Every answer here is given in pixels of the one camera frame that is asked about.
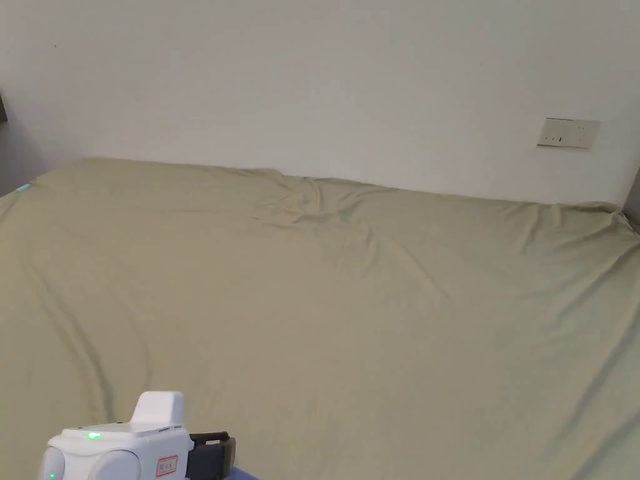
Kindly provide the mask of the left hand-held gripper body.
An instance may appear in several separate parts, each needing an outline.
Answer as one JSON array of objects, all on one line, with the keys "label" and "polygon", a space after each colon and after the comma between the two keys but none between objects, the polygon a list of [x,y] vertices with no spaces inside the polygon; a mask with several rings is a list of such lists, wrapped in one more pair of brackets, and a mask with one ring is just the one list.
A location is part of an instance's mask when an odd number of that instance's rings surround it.
[{"label": "left hand-held gripper body", "polygon": [[226,479],[236,439],[228,432],[192,434],[183,423],[184,396],[146,391],[132,418],[65,428],[50,439],[38,479]]}]

